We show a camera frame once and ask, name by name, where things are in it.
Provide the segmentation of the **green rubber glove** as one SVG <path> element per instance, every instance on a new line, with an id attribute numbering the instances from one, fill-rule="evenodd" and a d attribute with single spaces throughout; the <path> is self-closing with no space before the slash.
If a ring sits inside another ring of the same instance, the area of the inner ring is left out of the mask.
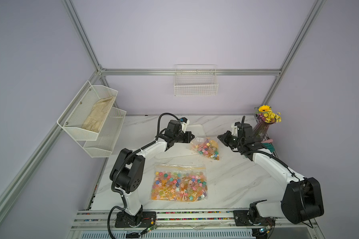
<path id="1" fill-rule="evenodd" d="M 262 145 L 264 146 L 264 148 L 268 149 L 271 153 L 275 152 L 275 148 L 272 143 L 262 142 Z"/>

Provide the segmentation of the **small ziploc bag of candies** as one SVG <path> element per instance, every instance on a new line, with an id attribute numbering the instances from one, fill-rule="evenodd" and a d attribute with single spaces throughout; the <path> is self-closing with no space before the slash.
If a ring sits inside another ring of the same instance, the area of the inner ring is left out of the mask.
<path id="1" fill-rule="evenodd" d="M 212 160 L 219 160 L 217 137 L 196 137 L 191 142 L 191 149 L 196 153 Z"/>

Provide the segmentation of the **upper white mesh shelf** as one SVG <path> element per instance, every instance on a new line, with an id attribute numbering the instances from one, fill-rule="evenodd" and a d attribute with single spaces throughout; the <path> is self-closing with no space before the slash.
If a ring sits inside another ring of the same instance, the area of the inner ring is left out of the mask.
<path id="1" fill-rule="evenodd" d="M 57 125 L 75 141 L 95 141 L 117 95 L 117 90 L 87 81 L 58 118 Z"/>

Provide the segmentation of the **white mesh shelf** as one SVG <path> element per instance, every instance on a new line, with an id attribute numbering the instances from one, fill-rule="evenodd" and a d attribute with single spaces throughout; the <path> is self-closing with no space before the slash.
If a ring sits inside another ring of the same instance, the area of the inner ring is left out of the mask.
<path id="1" fill-rule="evenodd" d="M 96 141 L 87 141 L 83 149 L 92 158 L 110 157 L 118 140 L 126 111 L 112 107 Z"/>
<path id="2" fill-rule="evenodd" d="M 117 90 L 87 81 L 58 118 L 57 125 L 75 141 L 95 141 L 117 95 Z"/>

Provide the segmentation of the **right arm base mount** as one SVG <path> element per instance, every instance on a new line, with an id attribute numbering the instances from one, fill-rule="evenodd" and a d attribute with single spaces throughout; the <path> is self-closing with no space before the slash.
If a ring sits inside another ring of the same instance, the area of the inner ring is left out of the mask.
<path id="1" fill-rule="evenodd" d="M 275 225 L 274 220 L 271 217 L 262 217 L 259 215 L 259 211 L 256 208 L 256 205 L 260 202 L 265 202 L 265 200 L 256 201 L 250 204 L 248 209 L 245 210 L 234 210 L 233 217 L 236 226 L 270 226 Z"/>

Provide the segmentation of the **lower white mesh shelf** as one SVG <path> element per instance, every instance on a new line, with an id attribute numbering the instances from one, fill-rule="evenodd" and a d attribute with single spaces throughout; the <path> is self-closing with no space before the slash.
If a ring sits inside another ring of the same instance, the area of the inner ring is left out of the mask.
<path id="1" fill-rule="evenodd" d="M 87 141 L 83 149 L 92 158 L 110 157 L 118 140 L 126 111 L 112 107 L 96 141 Z"/>

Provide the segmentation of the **beige cloth glove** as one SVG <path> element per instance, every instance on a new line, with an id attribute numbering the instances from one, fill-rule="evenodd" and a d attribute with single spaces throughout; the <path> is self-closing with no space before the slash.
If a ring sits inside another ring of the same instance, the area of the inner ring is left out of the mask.
<path id="1" fill-rule="evenodd" d="M 99 101 L 97 101 L 93 105 L 90 114 L 85 119 L 82 128 L 88 131 L 99 133 L 115 99 L 116 97 L 112 96 L 108 98 L 101 98 Z"/>

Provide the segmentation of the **purple pink object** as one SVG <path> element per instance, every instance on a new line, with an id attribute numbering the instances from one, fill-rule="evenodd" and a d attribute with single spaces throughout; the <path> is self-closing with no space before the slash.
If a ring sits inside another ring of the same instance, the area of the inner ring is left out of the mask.
<path id="1" fill-rule="evenodd" d="M 272 143 L 273 142 L 273 139 L 267 139 L 267 140 L 264 140 L 262 143 Z"/>

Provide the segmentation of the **yellow flower bouquet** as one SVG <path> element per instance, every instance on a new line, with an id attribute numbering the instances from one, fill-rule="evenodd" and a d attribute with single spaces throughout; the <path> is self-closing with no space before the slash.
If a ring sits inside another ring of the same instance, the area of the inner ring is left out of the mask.
<path id="1" fill-rule="evenodd" d="M 272 108 L 269 105 L 262 105 L 256 111 L 257 118 L 268 124 L 274 124 L 282 122 L 282 117 L 280 112 L 273 112 Z"/>

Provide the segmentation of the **white plastic tray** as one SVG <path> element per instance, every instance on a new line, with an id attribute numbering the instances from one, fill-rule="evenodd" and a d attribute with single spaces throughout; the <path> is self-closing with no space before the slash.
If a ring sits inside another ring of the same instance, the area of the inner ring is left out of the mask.
<path id="1" fill-rule="evenodd" d="M 205 138 L 206 133 L 203 125 L 201 124 L 192 124 L 187 127 L 187 131 L 190 131 L 195 138 L 191 141 L 191 143 L 175 143 L 173 147 L 168 149 L 165 152 L 162 152 L 155 156 L 156 159 L 166 159 L 166 158 L 174 158 L 174 157 L 183 157 L 183 156 L 192 156 L 195 155 L 195 151 L 193 150 L 193 142 L 197 138 Z"/>

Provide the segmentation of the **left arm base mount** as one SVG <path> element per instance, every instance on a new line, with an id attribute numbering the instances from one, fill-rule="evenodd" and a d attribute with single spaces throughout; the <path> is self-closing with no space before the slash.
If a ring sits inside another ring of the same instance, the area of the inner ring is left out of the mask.
<path id="1" fill-rule="evenodd" d="M 152 226 L 156 221 L 157 213 L 154 211 L 139 211 L 132 216 L 126 212 L 118 212 L 115 228 L 147 228 Z"/>

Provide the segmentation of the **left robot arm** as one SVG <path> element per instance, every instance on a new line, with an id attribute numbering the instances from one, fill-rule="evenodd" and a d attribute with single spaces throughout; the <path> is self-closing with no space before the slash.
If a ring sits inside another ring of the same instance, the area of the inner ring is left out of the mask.
<path id="1" fill-rule="evenodd" d="M 124 148 L 118 154 L 110 172 L 111 191 L 120 194 L 124 208 L 129 216 L 142 211 L 137 189 L 142 182 L 145 161 L 163 153 L 176 143 L 190 143 L 194 135 L 187 131 L 189 120 L 178 118 L 169 121 L 167 127 L 158 130 L 154 140 L 134 150 Z"/>

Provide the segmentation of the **dark glass vase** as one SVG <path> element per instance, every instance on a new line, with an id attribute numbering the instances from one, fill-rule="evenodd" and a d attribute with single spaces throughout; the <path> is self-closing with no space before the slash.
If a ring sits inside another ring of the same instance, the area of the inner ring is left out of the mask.
<path id="1" fill-rule="evenodd" d="M 253 138 L 255 142 L 262 142 L 267 134 L 270 127 L 270 123 L 260 120 L 253 129 Z"/>

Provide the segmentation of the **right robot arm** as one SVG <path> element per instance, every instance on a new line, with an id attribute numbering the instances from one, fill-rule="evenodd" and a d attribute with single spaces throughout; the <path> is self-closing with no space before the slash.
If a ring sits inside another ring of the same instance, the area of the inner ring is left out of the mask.
<path id="1" fill-rule="evenodd" d="M 270 219 L 285 218 L 292 224 L 304 223 L 324 215 L 323 197 L 319 181 L 307 178 L 274 156 L 262 143 L 254 139 L 253 128 L 243 121 L 232 124 L 232 130 L 219 135 L 218 140 L 233 152 L 246 156 L 265 169 L 283 189 L 280 201 L 259 200 L 250 204 L 245 216 L 234 211 L 243 225 L 260 225 Z"/>

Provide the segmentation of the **large ziploc bag of candies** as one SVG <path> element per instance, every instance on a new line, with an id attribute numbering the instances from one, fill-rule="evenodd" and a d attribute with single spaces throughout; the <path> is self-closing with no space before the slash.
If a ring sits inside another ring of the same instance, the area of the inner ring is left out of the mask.
<path id="1" fill-rule="evenodd" d="M 156 164 L 151 199 L 176 202 L 207 200 L 206 166 Z"/>

